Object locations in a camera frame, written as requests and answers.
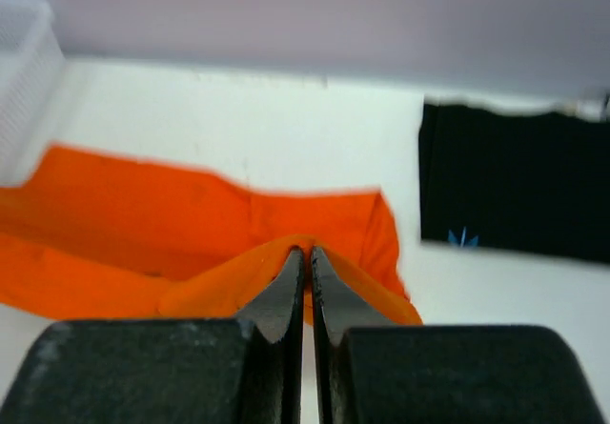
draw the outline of wall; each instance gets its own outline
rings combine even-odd
[[[608,0],[51,0],[65,50],[581,94]]]

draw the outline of white basket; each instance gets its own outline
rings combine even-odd
[[[0,0],[0,186],[41,116],[64,64],[44,0]]]

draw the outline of blue logo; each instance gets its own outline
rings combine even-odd
[[[454,233],[449,231],[449,238],[447,241],[460,248],[474,248],[475,246],[478,246],[478,235],[468,240],[466,237],[466,228],[464,227],[464,230],[461,231],[461,239],[458,240]]]

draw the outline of folded orange fabric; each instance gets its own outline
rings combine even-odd
[[[292,247],[313,245],[379,311],[421,322],[379,192],[265,194],[210,172],[53,147],[25,186],[0,190],[0,301],[56,319],[230,316]]]

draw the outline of white tabletop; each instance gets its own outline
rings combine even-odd
[[[608,266],[421,245],[417,131],[425,94],[539,111],[550,99],[277,73],[71,60],[17,174],[49,140],[199,166],[253,188],[381,187],[395,213],[399,263],[428,324],[528,323],[577,353],[610,420]],[[0,396],[49,320],[0,305]],[[302,422],[316,423],[314,343],[305,329]]]

